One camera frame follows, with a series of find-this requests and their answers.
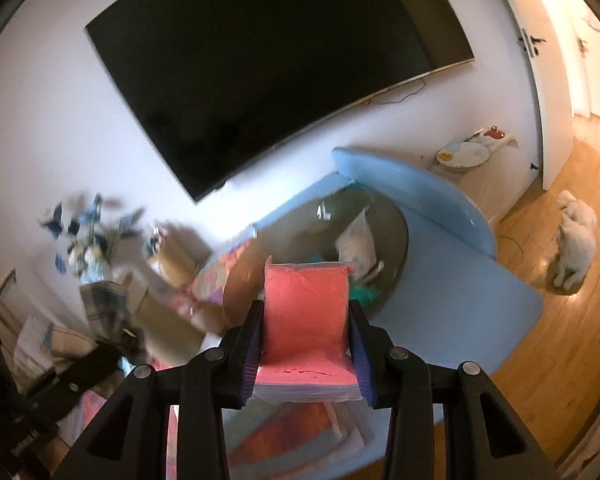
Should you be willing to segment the black wall television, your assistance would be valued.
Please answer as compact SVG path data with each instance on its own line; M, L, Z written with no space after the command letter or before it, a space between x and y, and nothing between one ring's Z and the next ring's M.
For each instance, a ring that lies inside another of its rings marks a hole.
M323 118L474 58L449 0L117 0L86 33L195 200Z

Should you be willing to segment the floral orange table cloth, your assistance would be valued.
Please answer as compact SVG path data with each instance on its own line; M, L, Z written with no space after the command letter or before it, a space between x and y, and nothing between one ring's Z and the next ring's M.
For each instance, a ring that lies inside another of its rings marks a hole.
M215 335L242 324L262 285L260 263L244 259L256 240L254 236L234 240L198 266L189 285L174 288L171 304L178 315L197 330Z

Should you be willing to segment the white cat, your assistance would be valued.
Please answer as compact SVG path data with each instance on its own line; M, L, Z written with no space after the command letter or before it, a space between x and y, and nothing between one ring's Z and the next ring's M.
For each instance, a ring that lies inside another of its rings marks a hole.
M594 209L570 191L557 195L560 223L556 235L557 275L554 287L570 292L583 282L597 250L597 216Z

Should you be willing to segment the blue foam mat seat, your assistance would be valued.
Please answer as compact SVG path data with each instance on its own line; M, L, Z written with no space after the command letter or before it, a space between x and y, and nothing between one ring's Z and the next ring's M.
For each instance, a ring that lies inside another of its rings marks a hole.
M379 193L398 207L408 243L400 278L373 324L429 363L475 361L496 372L543 305L496 262L495 237L480 210L449 181L407 162L355 148L334 148L332 159L335 172L259 220L257 230L351 183Z

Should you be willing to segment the round dark storage basket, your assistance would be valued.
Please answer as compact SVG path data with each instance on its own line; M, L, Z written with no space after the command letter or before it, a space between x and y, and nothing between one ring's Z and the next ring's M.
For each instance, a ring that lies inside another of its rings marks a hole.
M223 292L223 313L228 326L242 324L251 303L262 292L266 260L275 263L336 261L336 240L360 213L373 235L376 256L384 264L366 283L375 297L362 301L373 316L384 307L401 277L408 249L408 229L398 206L370 188L356 183L324 197L293 206L258 234L230 270Z

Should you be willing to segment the bamboo pen holder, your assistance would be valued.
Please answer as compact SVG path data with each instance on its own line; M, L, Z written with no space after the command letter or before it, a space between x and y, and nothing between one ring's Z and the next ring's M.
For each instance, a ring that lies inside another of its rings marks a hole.
M197 263L163 226L152 228L145 243L144 254L151 270L173 288L189 285L198 274Z

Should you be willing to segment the pink cloth pack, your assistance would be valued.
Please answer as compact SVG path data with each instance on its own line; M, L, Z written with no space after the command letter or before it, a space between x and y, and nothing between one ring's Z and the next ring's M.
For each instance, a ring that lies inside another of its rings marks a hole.
M342 262L265 263L253 389L258 398L268 403L362 399L348 346L350 273Z

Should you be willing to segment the white vase with blue flowers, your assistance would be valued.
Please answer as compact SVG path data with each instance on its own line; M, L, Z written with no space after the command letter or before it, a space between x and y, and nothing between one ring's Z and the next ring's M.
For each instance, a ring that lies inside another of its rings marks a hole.
M58 203L38 226L53 240L64 242L64 251L54 255L54 267L60 275L72 275L82 285L110 279L112 262L122 240L138 237L142 231L138 222L143 207L105 222L102 212L106 200L96 193L91 203L77 214L65 215L63 203Z

